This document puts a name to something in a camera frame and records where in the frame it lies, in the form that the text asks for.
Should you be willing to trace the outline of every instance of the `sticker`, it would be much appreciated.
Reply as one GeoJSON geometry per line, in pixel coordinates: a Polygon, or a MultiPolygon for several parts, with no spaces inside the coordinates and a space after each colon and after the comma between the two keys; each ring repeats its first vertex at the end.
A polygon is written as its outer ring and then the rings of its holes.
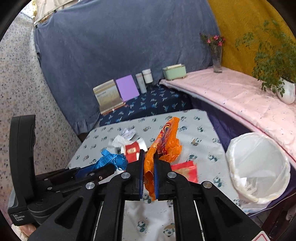
{"type": "Polygon", "coordinates": [[[270,241],[264,231],[261,231],[252,241],[270,241]]]}

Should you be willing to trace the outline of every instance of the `purple notebook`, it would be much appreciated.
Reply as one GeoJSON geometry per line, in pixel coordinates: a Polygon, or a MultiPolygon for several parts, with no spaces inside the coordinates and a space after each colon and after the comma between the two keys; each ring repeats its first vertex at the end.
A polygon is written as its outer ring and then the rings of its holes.
{"type": "Polygon", "coordinates": [[[122,100],[128,101],[139,96],[139,91],[131,75],[115,80],[122,100]]]}

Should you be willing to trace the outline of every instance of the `white label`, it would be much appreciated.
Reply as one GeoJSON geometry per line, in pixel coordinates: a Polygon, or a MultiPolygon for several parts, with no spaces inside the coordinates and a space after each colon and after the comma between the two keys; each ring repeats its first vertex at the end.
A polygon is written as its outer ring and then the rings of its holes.
{"type": "Polygon", "coordinates": [[[127,140],[130,140],[133,138],[133,136],[136,134],[136,131],[135,130],[128,130],[128,129],[124,129],[123,133],[121,134],[121,136],[124,138],[124,139],[127,139],[127,140]]]}
{"type": "Polygon", "coordinates": [[[264,231],[261,231],[252,241],[270,241],[264,231]]]}
{"type": "Polygon", "coordinates": [[[24,220],[23,218],[25,217],[24,215],[19,216],[19,215],[17,215],[17,214],[13,214],[12,216],[15,218],[15,220],[16,220],[17,222],[19,222],[19,221],[21,221],[21,220],[24,220]]]}

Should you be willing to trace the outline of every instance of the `red package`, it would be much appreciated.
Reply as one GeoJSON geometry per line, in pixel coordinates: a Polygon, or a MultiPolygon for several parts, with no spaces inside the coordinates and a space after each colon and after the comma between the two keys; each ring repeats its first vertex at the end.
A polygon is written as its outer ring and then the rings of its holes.
{"type": "Polygon", "coordinates": [[[140,147],[138,142],[125,146],[125,157],[128,163],[137,161],[139,159],[140,147]]]}
{"type": "Polygon", "coordinates": [[[197,168],[193,161],[187,161],[171,165],[172,171],[187,178],[188,181],[197,183],[197,168]]]}

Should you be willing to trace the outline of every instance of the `speckled wall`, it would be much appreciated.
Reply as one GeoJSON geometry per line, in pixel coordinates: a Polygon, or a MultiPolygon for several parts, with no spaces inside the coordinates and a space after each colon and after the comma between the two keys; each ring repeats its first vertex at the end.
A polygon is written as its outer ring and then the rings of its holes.
{"type": "Polygon", "coordinates": [[[36,115],[36,174],[66,167],[81,144],[44,80],[33,28],[33,20],[20,13],[0,42],[0,209],[6,218],[12,189],[8,145],[13,116],[36,115]]]}

